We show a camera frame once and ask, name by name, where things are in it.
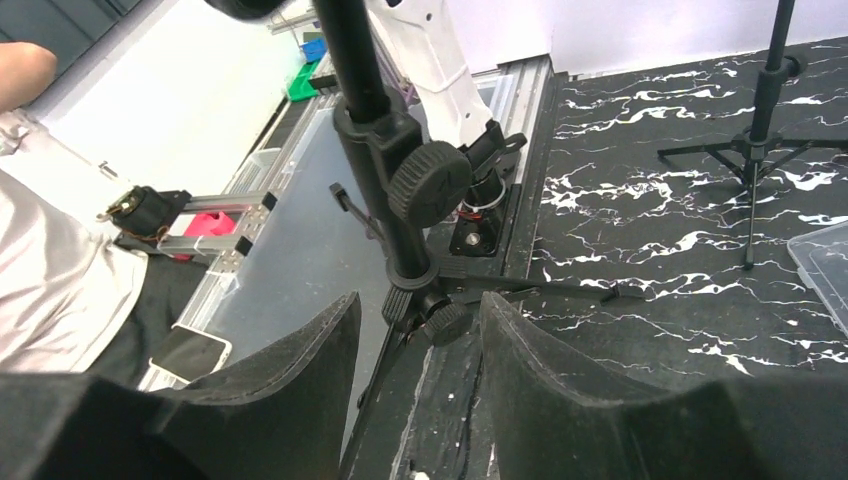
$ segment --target green container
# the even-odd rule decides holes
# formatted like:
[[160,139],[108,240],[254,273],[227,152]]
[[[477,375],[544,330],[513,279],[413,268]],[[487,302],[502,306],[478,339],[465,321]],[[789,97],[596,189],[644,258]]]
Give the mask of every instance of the green container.
[[302,102],[303,100],[309,100],[312,97],[318,96],[318,92],[309,84],[309,77],[318,68],[318,63],[320,61],[307,63],[300,69],[291,87],[289,87],[289,100],[292,102]]

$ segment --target tripod leg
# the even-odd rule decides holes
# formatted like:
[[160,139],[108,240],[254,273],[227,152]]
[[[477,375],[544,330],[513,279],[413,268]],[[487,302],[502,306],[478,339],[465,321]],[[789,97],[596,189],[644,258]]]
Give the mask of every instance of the tripod leg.
[[845,150],[848,149],[848,140],[797,140],[784,138],[781,140],[780,145],[790,148],[806,146],[807,148],[835,148]]
[[[515,303],[515,302],[522,302],[522,301],[527,300],[529,298],[538,297],[539,295],[541,295],[541,292],[539,291],[538,287],[533,287],[533,288],[526,288],[524,290],[516,290],[516,291],[513,291],[513,292],[501,292],[501,293],[499,293],[499,295],[501,297],[503,297],[503,299],[506,300],[507,302]],[[481,295],[481,297],[478,298],[478,299],[466,301],[466,302],[463,302],[463,303],[465,303],[466,307],[477,306],[477,305],[480,304],[480,302],[482,300],[483,300],[483,297]]]
[[689,147],[666,148],[657,150],[657,155],[667,157],[669,155],[686,155],[688,153],[709,153],[711,150],[730,150],[732,144],[726,143],[711,143],[708,145],[692,145]]
[[447,271],[439,276],[446,285],[462,285],[463,288],[482,288],[505,291],[510,301],[518,301],[537,295],[553,295],[566,298],[583,298],[601,302],[601,305],[628,307],[645,301],[645,292],[631,285],[613,285],[610,288],[571,285],[563,282],[544,282],[526,278],[468,275],[466,272]]
[[742,169],[739,168],[739,165],[736,165],[735,163],[731,162],[727,157],[722,155],[721,152],[719,152],[718,150],[710,149],[710,150],[707,150],[707,153],[712,155],[712,157],[715,158],[716,160],[718,160],[719,163],[721,163],[722,165],[727,167],[728,170],[733,172],[733,174],[736,175],[737,177],[739,177],[744,183],[745,175],[742,172]]
[[769,165],[767,167],[763,167],[760,170],[760,176],[765,177],[766,175],[769,175],[771,172],[773,172],[773,171],[777,170],[778,168],[786,165],[786,163],[788,163],[790,160],[792,160],[794,158],[798,158],[798,156],[800,156],[802,153],[804,153],[804,152],[806,152],[807,150],[810,149],[810,143],[812,143],[812,142],[807,142],[806,145],[802,145],[802,146],[798,147],[797,150],[793,150],[793,151],[787,153],[786,155],[778,158],[777,160],[772,162],[771,165]]
[[356,421],[353,425],[353,430],[348,440],[347,448],[345,448],[342,456],[341,465],[339,467],[339,478],[350,477],[353,471],[353,463],[359,454],[359,449],[362,446],[362,440],[365,436],[365,430],[368,427],[369,420],[374,410],[374,401],[380,394],[380,389],[383,387],[383,382],[395,366],[405,347],[404,335],[396,332],[393,328],[389,328],[386,332],[386,338],[383,340],[383,347],[380,351],[380,356],[377,357],[377,364],[374,366],[374,371],[371,374],[371,381],[362,392],[362,396],[357,401],[359,415],[356,416]]
[[759,168],[751,169],[751,183],[747,185],[749,188],[749,196],[751,197],[751,220],[748,223],[748,245],[745,247],[745,261],[742,268],[751,270],[754,268],[754,219],[756,218],[757,210],[757,181]]

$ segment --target blue object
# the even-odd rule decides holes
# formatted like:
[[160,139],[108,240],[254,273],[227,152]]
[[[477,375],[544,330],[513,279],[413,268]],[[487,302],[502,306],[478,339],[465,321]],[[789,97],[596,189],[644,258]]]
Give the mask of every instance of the blue object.
[[310,40],[301,45],[300,48],[303,50],[304,55],[306,55],[306,63],[317,62],[327,53],[327,43],[323,38]]

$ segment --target black pants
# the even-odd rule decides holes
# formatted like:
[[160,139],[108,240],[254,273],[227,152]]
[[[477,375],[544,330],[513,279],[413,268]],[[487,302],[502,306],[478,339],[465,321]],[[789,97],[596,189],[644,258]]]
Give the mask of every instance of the black pants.
[[199,263],[152,255],[130,316],[88,372],[136,388],[205,272],[206,266]]

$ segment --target microphone stand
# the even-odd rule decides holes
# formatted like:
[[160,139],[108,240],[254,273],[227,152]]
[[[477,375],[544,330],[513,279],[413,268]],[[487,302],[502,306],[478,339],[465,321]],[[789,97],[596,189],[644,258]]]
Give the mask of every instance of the microphone stand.
[[[727,167],[742,181],[742,186],[750,200],[750,218],[748,221],[748,243],[745,247],[743,268],[754,268],[754,220],[756,217],[757,187],[763,178],[784,164],[813,148],[848,149],[848,140],[813,140],[783,138],[779,133],[769,131],[774,107],[780,99],[780,90],[790,78],[796,78],[807,68],[807,61],[800,55],[786,55],[786,37],[795,0],[780,0],[774,20],[768,59],[757,78],[757,90],[754,93],[754,118],[751,125],[729,142],[694,145],[659,150],[660,160],[672,155],[689,153],[707,153]],[[765,164],[766,157],[778,148],[791,148],[792,151]],[[737,152],[744,163],[740,166],[724,156],[724,151]]]
[[473,315],[449,294],[485,288],[512,300],[547,294],[626,306],[644,300],[644,293],[627,285],[597,288],[470,275],[465,258],[428,250],[422,227],[446,218],[463,199],[471,183],[469,161],[447,143],[424,144],[421,125],[401,95],[383,85],[363,0],[313,0],[313,6],[344,97],[333,124],[370,217],[341,185],[330,189],[342,210],[382,244],[392,285],[382,308],[389,330],[357,403],[359,415],[341,462],[340,478],[348,478],[380,388],[412,335],[420,330],[440,347],[470,330]]

